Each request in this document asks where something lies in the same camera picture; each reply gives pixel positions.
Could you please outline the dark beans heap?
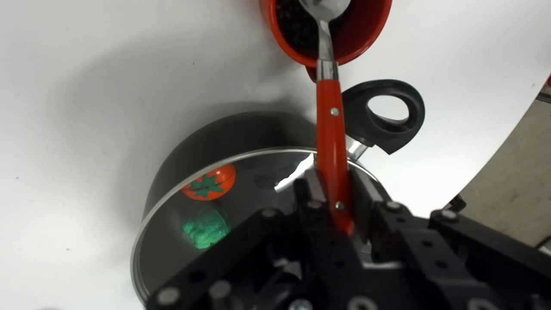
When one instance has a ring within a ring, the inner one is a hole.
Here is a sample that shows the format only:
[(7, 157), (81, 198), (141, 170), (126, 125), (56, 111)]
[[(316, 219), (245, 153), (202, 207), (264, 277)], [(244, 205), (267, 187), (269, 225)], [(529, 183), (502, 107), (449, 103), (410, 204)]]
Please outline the dark beans heap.
[(318, 27), (299, 0), (276, 0), (278, 28), (287, 44), (299, 55), (318, 57)]

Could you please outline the green toy vegetable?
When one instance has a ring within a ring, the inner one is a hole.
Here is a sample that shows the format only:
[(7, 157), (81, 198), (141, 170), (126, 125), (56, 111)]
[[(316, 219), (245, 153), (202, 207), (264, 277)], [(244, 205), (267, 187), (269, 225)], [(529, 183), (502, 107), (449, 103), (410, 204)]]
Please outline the green toy vegetable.
[(207, 249), (225, 238), (232, 230), (226, 216), (214, 208), (204, 208), (186, 220), (182, 230), (197, 249)]

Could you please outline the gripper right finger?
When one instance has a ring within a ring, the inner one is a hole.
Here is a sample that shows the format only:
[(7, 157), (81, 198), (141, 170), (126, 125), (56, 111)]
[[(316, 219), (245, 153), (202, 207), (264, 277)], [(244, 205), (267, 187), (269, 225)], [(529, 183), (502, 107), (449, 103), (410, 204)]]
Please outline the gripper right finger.
[(448, 209), (428, 220), (350, 172), (352, 215), (376, 263), (400, 262), (435, 310), (551, 310), (551, 256)]

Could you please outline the red handled metal spoon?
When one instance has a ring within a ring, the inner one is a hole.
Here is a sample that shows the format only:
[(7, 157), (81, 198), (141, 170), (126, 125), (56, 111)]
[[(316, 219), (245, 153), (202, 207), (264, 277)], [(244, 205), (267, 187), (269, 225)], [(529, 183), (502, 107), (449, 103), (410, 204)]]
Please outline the red handled metal spoon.
[(318, 28), (316, 61), (317, 170), (325, 185), (329, 212), (336, 227), (346, 234), (354, 224), (350, 202), (350, 171), (346, 149), (343, 101), (338, 63), (329, 24), (341, 16), (350, 0), (299, 0)]

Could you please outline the red bowl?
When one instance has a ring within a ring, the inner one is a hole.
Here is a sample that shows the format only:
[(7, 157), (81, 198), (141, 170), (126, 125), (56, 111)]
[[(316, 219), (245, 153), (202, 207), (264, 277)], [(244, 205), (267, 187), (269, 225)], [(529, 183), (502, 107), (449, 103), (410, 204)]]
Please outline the red bowl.
[[(257, 0), (260, 14), (275, 42), (290, 59), (303, 65), (312, 81), (316, 80), (316, 61), (295, 52), (278, 28), (276, 0)], [(387, 22), (392, 0), (350, 0), (337, 19), (329, 22), (333, 55), (339, 65), (360, 57), (378, 38)]]

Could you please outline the toy tomato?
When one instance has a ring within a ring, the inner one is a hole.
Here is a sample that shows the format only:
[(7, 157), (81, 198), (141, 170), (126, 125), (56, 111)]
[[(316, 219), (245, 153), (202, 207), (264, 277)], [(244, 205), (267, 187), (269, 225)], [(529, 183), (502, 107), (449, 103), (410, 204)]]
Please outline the toy tomato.
[(210, 202), (228, 194), (235, 184), (235, 179), (235, 166), (226, 164), (191, 181), (181, 189), (181, 192), (192, 200)]

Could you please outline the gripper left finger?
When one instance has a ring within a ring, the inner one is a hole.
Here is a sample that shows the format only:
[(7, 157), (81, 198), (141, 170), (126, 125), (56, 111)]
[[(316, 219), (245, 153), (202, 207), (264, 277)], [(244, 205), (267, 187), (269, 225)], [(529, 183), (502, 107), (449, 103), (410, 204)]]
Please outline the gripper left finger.
[(154, 292), (146, 310), (345, 310), (319, 173), (307, 170), (294, 192), (294, 213), (254, 213)]

